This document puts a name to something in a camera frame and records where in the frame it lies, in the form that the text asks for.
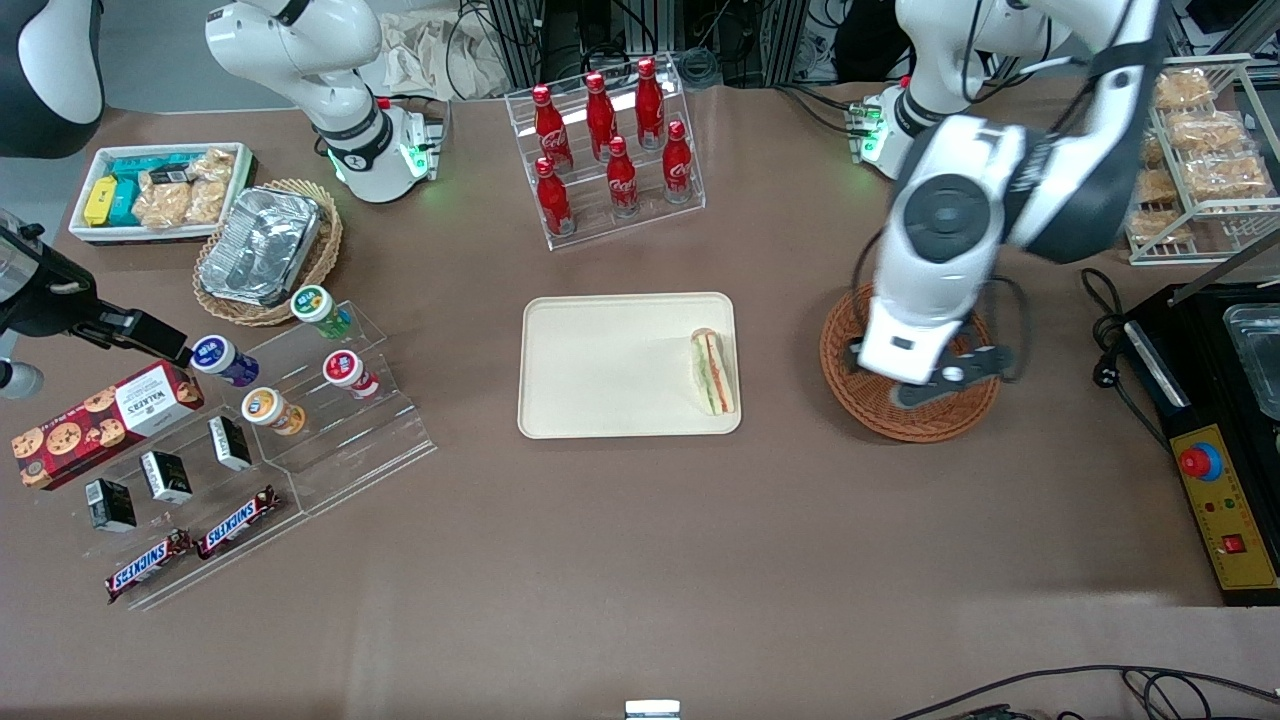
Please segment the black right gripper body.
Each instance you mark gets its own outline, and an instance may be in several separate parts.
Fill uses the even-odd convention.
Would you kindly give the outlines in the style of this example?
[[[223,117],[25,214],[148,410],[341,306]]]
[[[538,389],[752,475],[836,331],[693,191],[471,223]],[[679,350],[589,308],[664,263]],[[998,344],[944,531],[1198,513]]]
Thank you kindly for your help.
[[[1,328],[27,337],[76,334],[99,319],[96,281],[46,245],[42,232],[3,228]]]

